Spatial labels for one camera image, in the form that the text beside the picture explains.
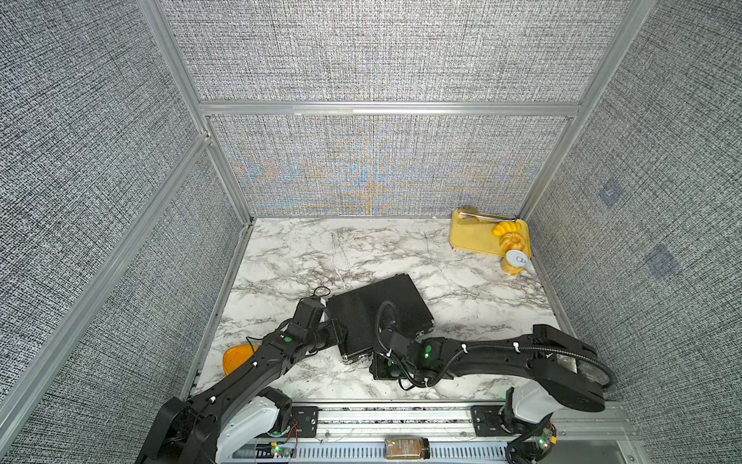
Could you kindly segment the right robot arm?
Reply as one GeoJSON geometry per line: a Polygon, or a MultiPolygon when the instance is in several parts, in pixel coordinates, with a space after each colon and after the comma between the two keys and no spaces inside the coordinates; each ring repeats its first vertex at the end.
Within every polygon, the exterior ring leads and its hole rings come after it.
{"type": "Polygon", "coordinates": [[[485,424],[477,432],[482,436],[523,434],[560,409],[602,412],[605,392],[618,382],[593,347],[544,324],[517,338],[474,341],[413,340],[388,327],[377,334],[369,371],[376,380],[406,381],[412,389],[469,375],[526,379],[507,391],[500,410],[473,420],[485,424]]]}

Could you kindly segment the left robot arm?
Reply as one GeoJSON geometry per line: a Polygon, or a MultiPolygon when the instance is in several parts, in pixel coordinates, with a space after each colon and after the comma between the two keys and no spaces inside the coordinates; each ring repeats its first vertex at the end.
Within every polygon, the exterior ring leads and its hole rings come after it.
{"type": "Polygon", "coordinates": [[[332,348],[348,330],[324,320],[320,297],[300,299],[294,315],[265,336],[254,354],[210,389],[188,400],[174,397],[160,407],[137,463],[216,463],[218,440],[239,411],[308,355],[332,348]]]}

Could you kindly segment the black aluminium poker case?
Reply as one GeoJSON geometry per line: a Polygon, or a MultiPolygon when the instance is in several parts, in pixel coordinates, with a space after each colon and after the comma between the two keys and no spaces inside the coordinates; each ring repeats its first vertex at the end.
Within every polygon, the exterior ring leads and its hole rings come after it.
{"type": "Polygon", "coordinates": [[[430,333],[435,320],[412,278],[399,274],[328,299],[328,317],[347,329],[338,345],[343,363],[351,365],[372,355],[376,334],[388,326],[415,338],[430,333]]]}

